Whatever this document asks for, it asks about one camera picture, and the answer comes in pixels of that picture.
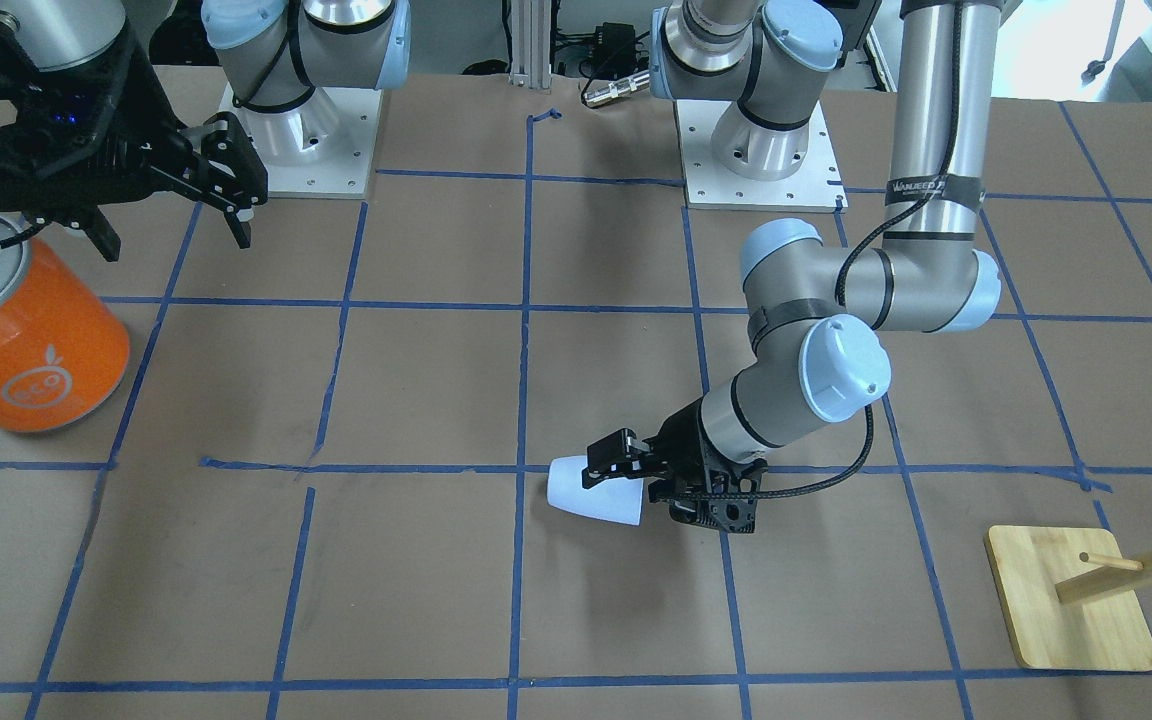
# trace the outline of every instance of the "wooden base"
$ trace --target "wooden base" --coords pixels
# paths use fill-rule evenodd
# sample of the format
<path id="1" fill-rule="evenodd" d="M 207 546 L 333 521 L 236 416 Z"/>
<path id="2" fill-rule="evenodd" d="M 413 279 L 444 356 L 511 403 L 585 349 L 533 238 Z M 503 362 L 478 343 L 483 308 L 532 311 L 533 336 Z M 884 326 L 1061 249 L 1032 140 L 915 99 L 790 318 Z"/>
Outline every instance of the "wooden base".
<path id="1" fill-rule="evenodd" d="M 1056 598 L 1056 583 L 1093 569 L 1081 552 L 1123 556 L 1108 530 L 995 525 L 986 547 L 1021 667 L 1152 670 L 1152 637 L 1135 592 L 1076 606 Z"/>

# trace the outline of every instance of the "wooden stand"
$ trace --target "wooden stand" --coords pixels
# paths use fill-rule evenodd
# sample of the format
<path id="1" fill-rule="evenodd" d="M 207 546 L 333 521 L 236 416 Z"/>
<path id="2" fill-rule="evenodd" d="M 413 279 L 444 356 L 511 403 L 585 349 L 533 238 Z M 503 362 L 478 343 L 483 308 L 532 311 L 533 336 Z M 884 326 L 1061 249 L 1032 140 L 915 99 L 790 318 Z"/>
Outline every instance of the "wooden stand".
<path id="1" fill-rule="evenodd" d="M 1152 585 L 1152 551 L 1126 559 L 1108 530 L 1020 525 L 990 528 L 986 547 L 1021 667 L 1152 670 L 1134 592 Z"/>

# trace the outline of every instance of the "orange fruit logo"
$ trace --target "orange fruit logo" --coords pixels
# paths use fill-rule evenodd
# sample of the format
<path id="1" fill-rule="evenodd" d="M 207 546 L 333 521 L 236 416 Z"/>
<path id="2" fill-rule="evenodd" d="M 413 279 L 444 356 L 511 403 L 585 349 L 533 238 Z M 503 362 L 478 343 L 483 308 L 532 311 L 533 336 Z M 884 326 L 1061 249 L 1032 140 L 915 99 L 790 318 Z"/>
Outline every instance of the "orange fruit logo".
<path id="1" fill-rule="evenodd" d="M 20 373 L 3 384 L 3 400 L 10 406 L 41 410 L 44 407 L 58 404 L 74 388 L 74 378 L 69 370 L 60 366 L 63 357 L 56 357 L 56 348 L 47 346 L 44 356 L 46 365 Z"/>

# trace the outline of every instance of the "orange can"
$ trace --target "orange can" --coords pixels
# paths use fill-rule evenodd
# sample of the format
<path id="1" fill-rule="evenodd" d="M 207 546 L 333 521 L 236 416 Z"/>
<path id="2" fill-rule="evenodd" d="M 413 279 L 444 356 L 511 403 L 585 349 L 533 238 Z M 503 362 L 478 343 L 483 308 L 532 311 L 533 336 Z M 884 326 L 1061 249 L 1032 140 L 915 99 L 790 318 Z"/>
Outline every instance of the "orange can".
<path id="1" fill-rule="evenodd" d="M 0 215 L 0 241 L 22 229 Z M 38 240 L 0 250 L 0 429 L 91 414 L 127 372 L 127 328 Z"/>

